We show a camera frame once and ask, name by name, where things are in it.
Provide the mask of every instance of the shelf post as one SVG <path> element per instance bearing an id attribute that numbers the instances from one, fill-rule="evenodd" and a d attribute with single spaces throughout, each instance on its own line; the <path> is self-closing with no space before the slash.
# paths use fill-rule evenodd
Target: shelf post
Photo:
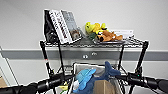
<path id="1" fill-rule="evenodd" d="M 124 51 L 124 44 L 122 45 L 122 48 L 121 48 L 121 51 L 120 51 L 118 70 L 120 70 L 120 67 L 121 67 L 121 61 L 122 61 L 123 51 Z"/>
<path id="2" fill-rule="evenodd" d="M 142 66 L 141 65 L 142 65 L 143 58 L 145 56 L 146 49 L 148 48 L 148 45 L 149 45 L 148 41 L 145 41 L 143 43 L 140 58 L 139 58 L 137 67 L 135 69 L 135 74 L 139 75 L 140 77 L 142 77 Z M 130 90 L 129 90 L 129 94 L 132 94 L 132 91 L 133 91 L 134 87 L 135 87 L 135 85 L 131 85 Z"/>

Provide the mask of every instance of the books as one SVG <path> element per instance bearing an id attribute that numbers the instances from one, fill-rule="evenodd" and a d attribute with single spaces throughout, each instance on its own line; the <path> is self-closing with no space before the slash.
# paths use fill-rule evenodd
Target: books
<path id="1" fill-rule="evenodd" d="M 72 12 L 49 10 L 49 15 L 61 44 L 81 39 Z"/>

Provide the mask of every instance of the toy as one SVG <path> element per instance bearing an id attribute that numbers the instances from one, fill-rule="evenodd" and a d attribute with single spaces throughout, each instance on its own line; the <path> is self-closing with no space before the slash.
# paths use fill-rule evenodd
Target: toy
<path id="1" fill-rule="evenodd" d="M 106 61 L 105 62 L 105 72 L 100 77 L 94 77 L 92 75 L 92 78 L 87 82 L 86 87 L 83 90 L 77 91 L 76 93 L 78 93 L 78 94 L 92 94 L 94 82 L 96 80 L 107 80 L 108 81 L 109 75 L 116 76 L 116 75 L 121 75 L 121 73 L 120 73 L 120 71 L 113 69 L 111 67 L 110 63 L 108 61 Z"/>
<path id="2" fill-rule="evenodd" d="M 83 90 L 86 87 L 87 82 L 91 79 L 92 74 L 96 72 L 96 69 L 84 69 L 81 70 L 76 79 L 79 82 L 79 87 L 77 90 L 74 90 L 74 93 L 77 93 L 79 90 Z"/>
<path id="3" fill-rule="evenodd" d="M 117 36 L 116 34 L 114 34 L 114 32 L 109 32 L 107 30 L 104 30 L 102 35 L 97 35 L 100 42 L 104 42 L 104 41 L 115 41 L 115 40 L 122 40 L 123 36 Z"/>
<path id="4" fill-rule="evenodd" d="M 59 86 L 62 89 L 62 92 L 60 94 L 62 94 L 64 91 L 68 90 L 68 84 L 67 82 L 64 83 L 64 85 Z"/>
<path id="5" fill-rule="evenodd" d="M 96 33 L 98 34 L 98 32 L 105 30 L 106 29 L 106 24 L 102 23 L 101 27 L 99 23 L 95 23 L 95 24 L 91 24 L 90 22 L 87 22 L 85 25 L 85 30 L 87 32 L 87 34 L 91 34 L 91 33 Z"/>

